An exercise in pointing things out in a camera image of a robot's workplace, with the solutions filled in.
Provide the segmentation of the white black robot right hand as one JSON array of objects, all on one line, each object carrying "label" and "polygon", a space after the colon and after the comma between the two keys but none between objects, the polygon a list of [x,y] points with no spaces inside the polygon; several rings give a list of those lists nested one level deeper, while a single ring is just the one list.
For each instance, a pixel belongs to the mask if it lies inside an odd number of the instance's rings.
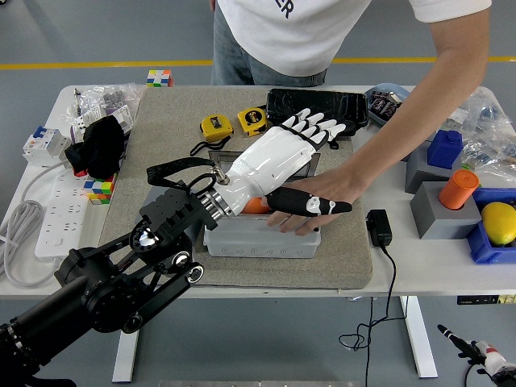
[{"label": "white black robot right hand", "polygon": [[485,341],[465,341],[442,324],[438,329],[459,349],[460,358],[483,367],[478,373],[487,375],[496,386],[515,386],[515,364],[508,362],[493,345]]}]

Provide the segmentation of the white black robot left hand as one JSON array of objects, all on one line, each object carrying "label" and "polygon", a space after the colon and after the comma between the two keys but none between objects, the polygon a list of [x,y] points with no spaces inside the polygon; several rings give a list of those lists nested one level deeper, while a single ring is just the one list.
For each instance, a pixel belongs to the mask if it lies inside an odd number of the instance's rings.
[{"label": "white black robot left hand", "polygon": [[341,214],[352,210],[347,202],[284,187],[283,184],[308,164],[312,156],[346,128],[323,113],[310,109],[296,113],[266,131],[233,161],[226,183],[214,191],[233,214],[240,214],[252,198],[266,198],[271,210],[304,217]]}]

